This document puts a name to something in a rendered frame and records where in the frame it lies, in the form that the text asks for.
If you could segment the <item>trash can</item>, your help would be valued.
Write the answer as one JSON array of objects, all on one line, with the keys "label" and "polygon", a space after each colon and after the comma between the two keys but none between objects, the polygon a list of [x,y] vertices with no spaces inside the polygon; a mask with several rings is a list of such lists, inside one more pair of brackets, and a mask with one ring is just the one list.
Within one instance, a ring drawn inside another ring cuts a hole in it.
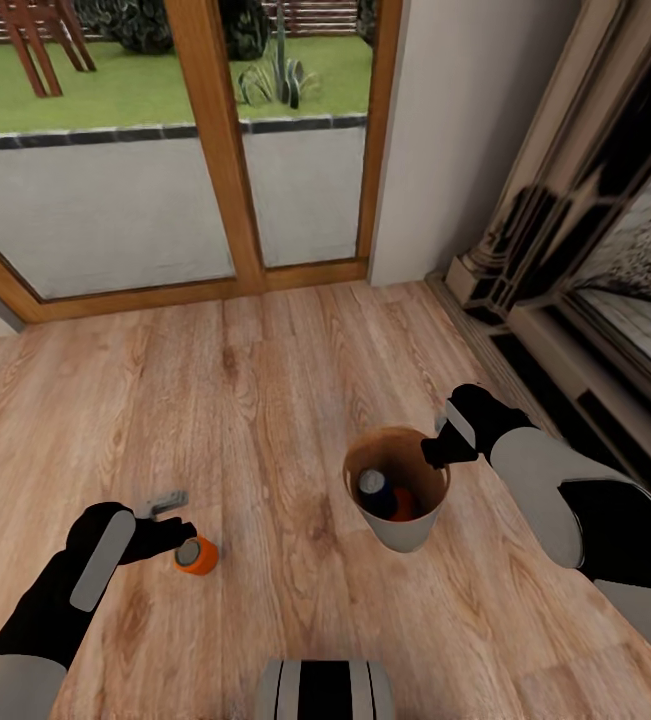
[{"label": "trash can", "polygon": [[[357,439],[343,462],[342,478],[352,501],[381,543],[399,553],[423,546],[450,488],[450,465],[428,465],[421,446],[424,439],[428,436],[416,429],[383,426]],[[379,469],[392,489],[407,487],[414,494],[414,521],[378,519],[370,511],[359,490],[359,478],[366,469]]]}]

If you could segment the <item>can of soda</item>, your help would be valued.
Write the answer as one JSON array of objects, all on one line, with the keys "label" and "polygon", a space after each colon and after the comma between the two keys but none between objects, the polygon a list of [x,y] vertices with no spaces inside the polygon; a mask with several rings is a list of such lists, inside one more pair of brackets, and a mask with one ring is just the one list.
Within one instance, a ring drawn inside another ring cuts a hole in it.
[{"label": "can of soda", "polygon": [[398,510],[390,521],[414,521],[416,518],[414,494],[407,487],[394,487]]},{"label": "can of soda", "polygon": [[390,520],[398,510],[398,499],[394,495],[388,478],[379,469],[366,469],[359,478],[359,490],[370,511],[378,519]]},{"label": "can of soda", "polygon": [[206,575],[217,562],[218,548],[200,535],[186,539],[185,543],[174,552],[176,567],[192,575]]}]

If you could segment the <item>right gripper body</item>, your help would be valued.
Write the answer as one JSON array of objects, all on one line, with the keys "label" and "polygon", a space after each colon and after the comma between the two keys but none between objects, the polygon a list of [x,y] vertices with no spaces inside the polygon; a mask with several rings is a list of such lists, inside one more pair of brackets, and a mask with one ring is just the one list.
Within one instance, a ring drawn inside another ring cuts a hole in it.
[{"label": "right gripper body", "polygon": [[443,429],[437,439],[424,439],[421,446],[426,463],[436,467],[442,467],[444,463],[478,460],[478,453],[471,445],[452,444],[445,437]]}]

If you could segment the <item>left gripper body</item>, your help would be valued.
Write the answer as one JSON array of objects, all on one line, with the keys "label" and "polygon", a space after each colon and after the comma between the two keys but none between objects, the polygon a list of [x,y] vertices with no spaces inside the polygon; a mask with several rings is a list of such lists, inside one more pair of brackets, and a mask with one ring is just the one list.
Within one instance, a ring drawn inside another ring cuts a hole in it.
[{"label": "left gripper body", "polygon": [[148,521],[145,519],[145,524],[149,524],[149,536],[147,536],[147,546],[137,554],[133,556],[131,560],[123,558],[120,560],[120,565],[131,564],[143,559],[153,558],[157,554],[167,552],[169,550],[177,549],[184,544],[182,535],[182,518],[171,518],[164,520],[163,522]]}]

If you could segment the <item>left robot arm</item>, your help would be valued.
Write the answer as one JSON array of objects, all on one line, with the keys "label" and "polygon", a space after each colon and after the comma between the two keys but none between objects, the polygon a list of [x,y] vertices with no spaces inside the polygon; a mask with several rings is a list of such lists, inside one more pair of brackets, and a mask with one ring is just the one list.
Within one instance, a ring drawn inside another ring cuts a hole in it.
[{"label": "left robot arm", "polygon": [[141,500],[135,517],[120,502],[86,508],[0,631],[0,720],[48,720],[117,566],[197,537],[180,517],[158,522],[188,504],[188,492],[172,490]]}]

